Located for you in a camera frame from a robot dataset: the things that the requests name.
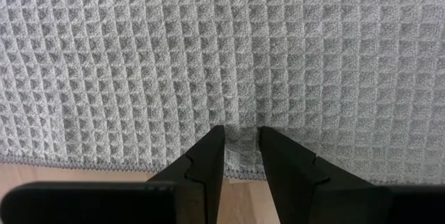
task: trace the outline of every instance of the gray towel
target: gray towel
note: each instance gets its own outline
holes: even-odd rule
[[[444,0],[0,0],[0,161],[158,171],[257,127],[381,183],[445,180]]]

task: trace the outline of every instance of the microfiber towel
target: microfiber towel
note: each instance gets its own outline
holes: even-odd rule
[[[445,180],[444,0],[0,0],[0,161],[165,168],[269,126],[379,183]]]

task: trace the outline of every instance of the waffle pattern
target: waffle pattern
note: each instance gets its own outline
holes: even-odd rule
[[[268,125],[382,183],[445,183],[444,0],[0,0],[0,161],[158,171]]]

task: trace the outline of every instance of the wooden surface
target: wooden surface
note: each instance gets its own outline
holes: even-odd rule
[[[144,182],[153,174],[69,170],[0,164],[0,199],[15,186],[34,181]],[[218,224],[279,224],[267,182],[224,179]]]

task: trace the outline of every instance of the wooden floor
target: wooden floor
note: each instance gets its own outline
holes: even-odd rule
[[[34,181],[144,182],[152,174],[68,170],[0,164],[0,199],[13,187]],[[224,179],[221,189],[218,224],[279,224],[267,182],[242,182]]]

